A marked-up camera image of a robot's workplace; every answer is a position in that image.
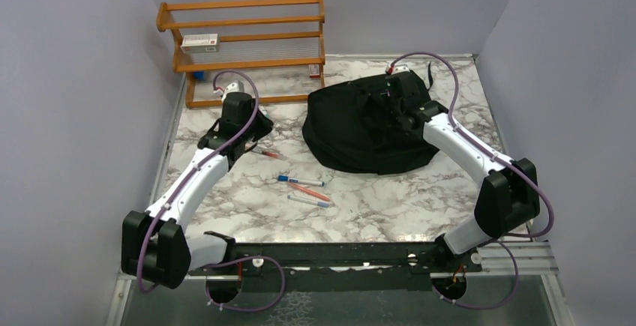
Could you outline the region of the black student backpack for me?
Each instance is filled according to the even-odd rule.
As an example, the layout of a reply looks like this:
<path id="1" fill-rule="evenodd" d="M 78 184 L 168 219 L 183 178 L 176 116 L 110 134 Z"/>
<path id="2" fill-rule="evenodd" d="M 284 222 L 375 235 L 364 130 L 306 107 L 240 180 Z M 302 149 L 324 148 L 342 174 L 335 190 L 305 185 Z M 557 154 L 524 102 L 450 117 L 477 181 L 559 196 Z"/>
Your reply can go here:
<path id="1" fill-rule="evenodd" d="M 311 92 L 302 135 L 323 166 L 348 173 L 392 175 L 429 164 L 438 149 L 391 124 L 381 99 L 386 74 Z M 430 91 L 431 72 L 423 79 Z"/>

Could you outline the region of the orange pen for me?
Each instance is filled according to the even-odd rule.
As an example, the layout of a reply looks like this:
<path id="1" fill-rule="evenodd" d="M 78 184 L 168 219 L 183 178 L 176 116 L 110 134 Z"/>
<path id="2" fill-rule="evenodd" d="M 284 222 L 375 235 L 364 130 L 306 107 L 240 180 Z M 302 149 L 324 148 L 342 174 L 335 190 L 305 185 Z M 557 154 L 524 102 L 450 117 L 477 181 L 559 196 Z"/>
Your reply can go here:
<path id="1" fill-rule="evenodd" d="M 327 196 L 325 196 L 325 195 L 323 195 L 321 193 L 318 193 L 316 191 L 310 190 L 310 189 L 308 189 L 306 187 L 303 187 L 303 186 L 300 186 L 298 184 L 291 183 L 291 182 L 288 182 L 287 184 L 290 187 L 292 187 L 292 188 L 294 188 L 294 189 L 296 189 L 296 190 L 298 190 L 298 191 L 300 191 L 300 192 L 302 192 L 304 194 L 307 194 L 309 196 L 315 197 L 315 198 L 320 199 L 320 200 L 322 200 L 324 202 L 330 202 L 331 201 L 329 197 L 327 197 Z"/>

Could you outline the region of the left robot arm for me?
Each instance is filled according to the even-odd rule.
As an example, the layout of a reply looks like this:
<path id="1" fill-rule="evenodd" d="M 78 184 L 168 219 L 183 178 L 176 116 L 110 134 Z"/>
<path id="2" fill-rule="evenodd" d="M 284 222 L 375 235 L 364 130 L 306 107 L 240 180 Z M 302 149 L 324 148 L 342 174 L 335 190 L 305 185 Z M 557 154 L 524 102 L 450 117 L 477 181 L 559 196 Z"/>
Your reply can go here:
<path id="1" fill-rule="evenodd" d="M 239 91 L 229 93 L 221 117 L 198 141 L 184 173 L 144 212 L 131 211 L 124 218 L 121 270 L 169 289 L 177 288 L 188 272 L 204 266 L 218 274 L 230 272 L 236 263 L 233 238 L 205 232 L 188 239 L 185 231 L 214 185 L 245 154 L 246 145 L 272 129 L 256 98 Z"/>

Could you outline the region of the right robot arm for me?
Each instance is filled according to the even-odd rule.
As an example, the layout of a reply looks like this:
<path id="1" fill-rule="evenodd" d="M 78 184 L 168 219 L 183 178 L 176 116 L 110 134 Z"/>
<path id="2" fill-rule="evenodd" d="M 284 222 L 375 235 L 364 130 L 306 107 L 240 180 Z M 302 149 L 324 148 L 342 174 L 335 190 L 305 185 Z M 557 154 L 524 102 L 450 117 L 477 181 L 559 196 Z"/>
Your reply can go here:
<path id="1" fill-rule="evenodd" d="M 472 216 L 435 240 L 433 263 L 440 270 L 453 270 L 466 252 L 539 215 L 532 162 L 513 160 L 475 138 L 431 99 L 423 80 L 407 67 L 390 70 L 382 85 L 381 99 L 394 122 L 449 156 L 479 188 Z"/>

